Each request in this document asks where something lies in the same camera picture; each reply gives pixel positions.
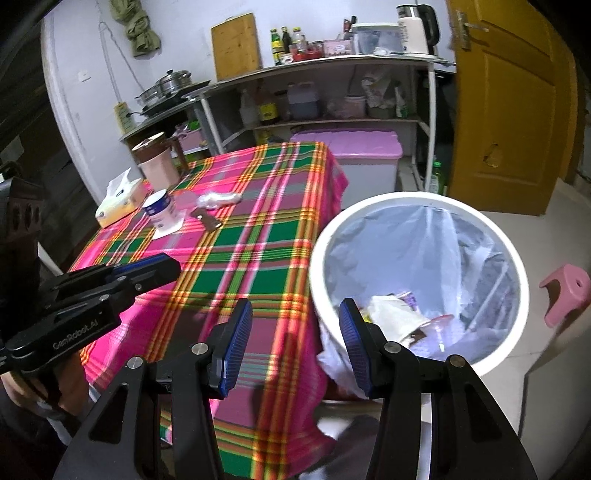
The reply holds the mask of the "person's left hand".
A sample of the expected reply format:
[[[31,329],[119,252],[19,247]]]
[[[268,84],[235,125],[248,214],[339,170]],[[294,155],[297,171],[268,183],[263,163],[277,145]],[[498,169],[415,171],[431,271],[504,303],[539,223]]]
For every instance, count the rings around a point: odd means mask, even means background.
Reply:
[[[89,384],[78,353],[44,377],[23,377],[17,372],[8,372],[1,375],[1,382],[16,406],[39,416],[43,414],[41,403],[47,403],[52,393],[60,393],[57,406],[74,416],[83,412],[89,400]]]

